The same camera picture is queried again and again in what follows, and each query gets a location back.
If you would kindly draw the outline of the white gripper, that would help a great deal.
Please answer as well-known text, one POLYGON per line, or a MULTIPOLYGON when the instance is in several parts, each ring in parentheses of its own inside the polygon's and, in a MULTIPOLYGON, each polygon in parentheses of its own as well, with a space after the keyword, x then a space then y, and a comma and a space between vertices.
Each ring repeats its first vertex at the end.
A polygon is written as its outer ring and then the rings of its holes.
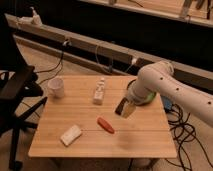
POLYGON ((136 109, 136 106, 134 103, 129 102, 127 99, 123 101, 123 107, 121 110, 121 116, 124 118, 129 117, 136 109))

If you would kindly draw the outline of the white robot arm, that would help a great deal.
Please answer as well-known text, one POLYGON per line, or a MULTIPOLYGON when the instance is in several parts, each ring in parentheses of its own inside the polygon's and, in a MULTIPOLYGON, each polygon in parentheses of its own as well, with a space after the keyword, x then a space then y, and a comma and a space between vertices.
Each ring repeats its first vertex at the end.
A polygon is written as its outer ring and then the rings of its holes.
POLYGON ((213 127, 213 95, 185 85, 173 78, 174 68, 168 61, 142 67, 136 80, 124 96, 123 117, 128 117, 128 107, 147 104, 155 93, 167 97, 213 127))

